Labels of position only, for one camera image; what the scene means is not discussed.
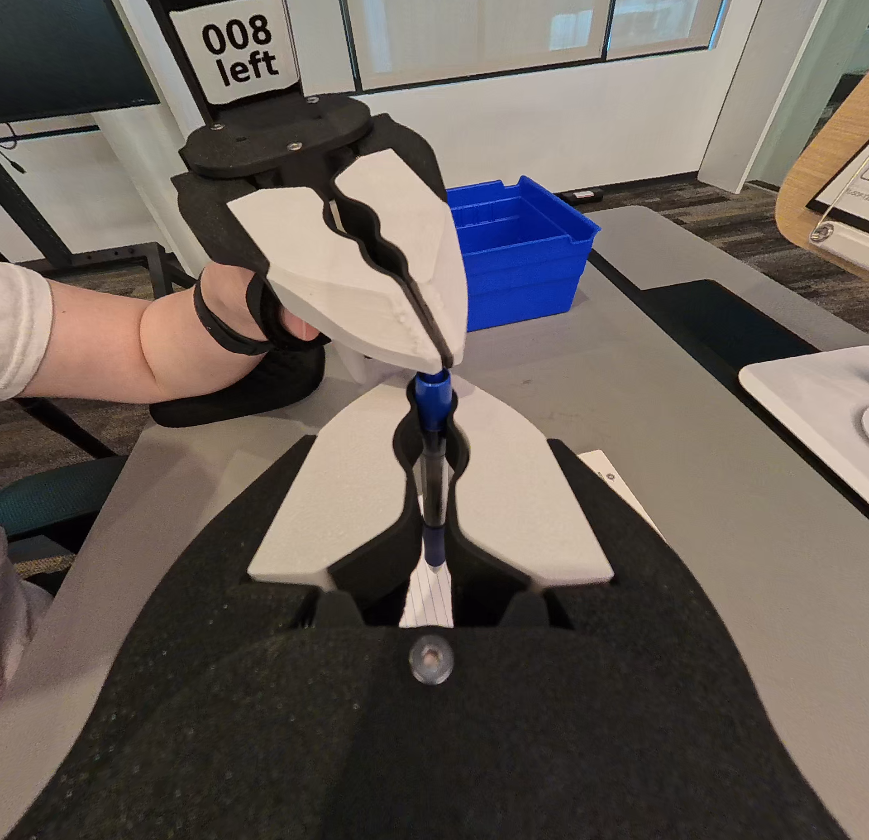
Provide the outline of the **person's left forearm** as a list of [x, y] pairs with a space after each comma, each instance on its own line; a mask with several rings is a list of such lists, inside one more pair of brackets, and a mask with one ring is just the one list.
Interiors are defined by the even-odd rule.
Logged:
[[2, 265], [2, 400], [155, 403], [219, 389], [192, 292], [154, 302], [51, 283]]

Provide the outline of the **instruction sheet on wooden stand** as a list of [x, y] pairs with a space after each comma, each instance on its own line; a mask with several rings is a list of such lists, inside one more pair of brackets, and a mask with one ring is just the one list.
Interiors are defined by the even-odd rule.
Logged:
[[821, 216], [811, 211], [807, 204], [867, 144], [867, 140], [868, 76], [863, 76], [788, 172], [775, 205], [775, 222], [783, 237], [798, 248], [863, 280], [868, 279], [866, 269], [811, 241], [810, 235], [820, 223]]

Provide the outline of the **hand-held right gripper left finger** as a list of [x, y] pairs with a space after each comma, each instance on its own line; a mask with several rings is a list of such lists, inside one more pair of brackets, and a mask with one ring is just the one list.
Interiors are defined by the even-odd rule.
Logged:
[[248, 565], [263, 583], [396, 590], [421, 551], [419, 421], [388, 380], [320, 430]]

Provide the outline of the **person's left hand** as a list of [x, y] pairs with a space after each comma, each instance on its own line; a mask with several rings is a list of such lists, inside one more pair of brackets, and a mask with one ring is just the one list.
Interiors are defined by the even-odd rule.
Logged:
[[273, 344], [272, 351], [305, 351], [330, 342], [311, 324], [290, 313], [266, 279], [250, 270], [211, 263], [200, 278], [202, 295], [212, 312], [235, 331], [256, 340], [266, 339]]

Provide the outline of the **person's light shirt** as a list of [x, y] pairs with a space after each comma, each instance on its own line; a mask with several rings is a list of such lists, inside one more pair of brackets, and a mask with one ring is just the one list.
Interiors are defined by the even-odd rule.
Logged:
[[[1, 400], [22, 393], [34, 378], [49, 343], [53, 300], [38, 273], [1, 264]], [[1, 528], [1, 693], [5, 694], [24, 652], [52, 603], [42, 588], [24, 581]]]

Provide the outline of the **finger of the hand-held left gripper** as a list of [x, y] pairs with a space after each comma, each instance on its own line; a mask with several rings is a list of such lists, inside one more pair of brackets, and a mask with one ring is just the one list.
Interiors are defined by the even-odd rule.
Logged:
[[392, 149], [357, 158], [333, 184], [345, 231], [362, 240], [420, 322], [422, 346], [410, 365], [458, 366], [468, 331], [468, 283], [447, 202]]
[[313, 189], [261, 189], [227, 207], [266, 258], [267, 280], [291, 314], [362, 355], [414, 371], [442, 369], [405, 291], [366, 261], [356, 240], [328, 225]]

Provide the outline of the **dark teal office chair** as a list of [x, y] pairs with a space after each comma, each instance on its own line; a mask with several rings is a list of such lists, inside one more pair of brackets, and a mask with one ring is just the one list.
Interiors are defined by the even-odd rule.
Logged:
[[99, 513], [128, 460], [110, 456], [20, 478], [1, 490], [1, 525], [8, 540]]

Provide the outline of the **blue retractable pen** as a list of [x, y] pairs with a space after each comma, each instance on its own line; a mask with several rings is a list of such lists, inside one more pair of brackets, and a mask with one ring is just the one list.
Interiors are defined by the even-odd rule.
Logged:
[[452, 408], [452, 383], [448, 370], [415, 378], [422, 440], [420, 457], [422, 544], [425, 563], [438, 573], [446, 562], [444, 528], [447, 517], [449, 467], [447, 418]]

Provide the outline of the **black metal monitor stand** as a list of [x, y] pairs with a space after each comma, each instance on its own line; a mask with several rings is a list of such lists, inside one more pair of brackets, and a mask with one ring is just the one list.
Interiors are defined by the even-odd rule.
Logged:
[[99, 269], [146, 269], [156, 298], [167, 296], [175, 285], [192, 287], [195, 279], [185, 272], [175, 255], [157, 242], [122, 245], [101, 250], [73, 252], [27, 198], [5, 168], [1, 169], [1, 205], [24, 235], [43, 253], [39, 259], [26, 261], [22, 267], [54, 280], [73, 278], [77, 274], [95, 273]]

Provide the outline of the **dark computer monitor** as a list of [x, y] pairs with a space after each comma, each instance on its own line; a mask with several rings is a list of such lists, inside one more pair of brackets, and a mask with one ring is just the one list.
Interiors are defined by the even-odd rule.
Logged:
[[111, 0], [1, 0], [3, 123], [159, 102]]

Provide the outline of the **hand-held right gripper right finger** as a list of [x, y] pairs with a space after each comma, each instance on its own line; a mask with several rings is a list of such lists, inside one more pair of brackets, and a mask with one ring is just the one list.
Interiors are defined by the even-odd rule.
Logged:
[[460, 536], [535, 587], [608, 583], [613, 568], [544, 434], [468, 381], [453, 389]]

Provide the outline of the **white lined notepad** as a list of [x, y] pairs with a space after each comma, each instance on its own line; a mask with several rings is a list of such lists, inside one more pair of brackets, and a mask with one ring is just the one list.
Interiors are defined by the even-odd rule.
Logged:
[[[657, 525], [603, 451], [581, 453], [578, 458], [663, 537]], [[421, 550], [418, 563], [409, 580], [399, 627], [453, 628], [451, 586], [451, 575], [447, 565], [445, 563], [437, 567], [429, 565], [425, 559], [425, 551]]]

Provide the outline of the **blue plastic bin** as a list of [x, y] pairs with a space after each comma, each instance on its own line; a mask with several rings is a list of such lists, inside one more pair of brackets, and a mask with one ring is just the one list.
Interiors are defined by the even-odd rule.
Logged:
[[447, 190], [468, 287], [468, 332], [568, 312], [601, 227], [522, 176]]

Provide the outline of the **black wristband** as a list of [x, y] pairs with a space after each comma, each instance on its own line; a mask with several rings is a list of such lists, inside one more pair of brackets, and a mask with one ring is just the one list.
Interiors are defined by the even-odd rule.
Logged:
[[204, 330], [223, 350], [242, 356], [262, 356], [274, 349], [266, 339], [260, 341], [232, 329], [212, 312], [201, 292], [201, 278], [193, 286], [193, 305], [196, 316]]

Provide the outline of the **white stand base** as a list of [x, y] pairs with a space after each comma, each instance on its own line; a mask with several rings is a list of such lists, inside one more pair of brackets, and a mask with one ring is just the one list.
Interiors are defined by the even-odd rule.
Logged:
[[868, 500], [868, 346], [748, 365], [741, 387]]

